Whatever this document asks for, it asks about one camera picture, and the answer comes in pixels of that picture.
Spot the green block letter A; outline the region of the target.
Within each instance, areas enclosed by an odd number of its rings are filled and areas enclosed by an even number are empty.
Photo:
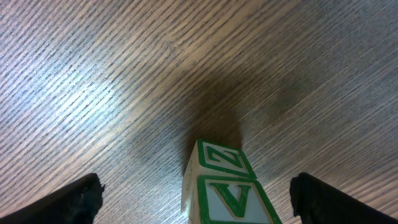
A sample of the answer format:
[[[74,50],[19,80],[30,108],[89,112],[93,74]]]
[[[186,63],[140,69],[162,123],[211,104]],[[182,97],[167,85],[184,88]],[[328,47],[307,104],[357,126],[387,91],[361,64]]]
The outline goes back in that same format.
[[[199,175],[182,202],[197,224],[281,224],[262,185],[254,179]]]

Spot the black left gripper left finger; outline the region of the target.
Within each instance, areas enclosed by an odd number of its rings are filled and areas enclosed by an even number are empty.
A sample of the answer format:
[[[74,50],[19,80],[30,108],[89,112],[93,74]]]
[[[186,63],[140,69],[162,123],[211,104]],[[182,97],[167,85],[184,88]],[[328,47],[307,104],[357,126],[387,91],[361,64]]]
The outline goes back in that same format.
[[[42,199],[1,218],[1,224],[92,224],[103,205],[105,186],[90,173]]]

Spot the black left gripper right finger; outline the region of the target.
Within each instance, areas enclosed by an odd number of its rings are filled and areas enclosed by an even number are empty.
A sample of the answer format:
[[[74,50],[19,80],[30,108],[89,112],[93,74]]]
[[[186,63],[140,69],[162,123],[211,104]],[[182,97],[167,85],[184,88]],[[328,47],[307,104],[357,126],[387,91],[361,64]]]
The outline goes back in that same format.
[[[302,172],[290,181],[294,216],[308,224],[397,224],[392,218]]]

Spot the white block letter O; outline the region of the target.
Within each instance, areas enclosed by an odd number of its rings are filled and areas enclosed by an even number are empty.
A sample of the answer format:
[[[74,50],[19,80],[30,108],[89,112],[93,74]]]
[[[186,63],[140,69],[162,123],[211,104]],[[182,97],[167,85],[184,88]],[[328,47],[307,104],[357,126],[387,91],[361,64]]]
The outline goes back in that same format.
[[[257,179],[245,153],[230,146],[198,139],[183,175],[187,188],[200,174]]]

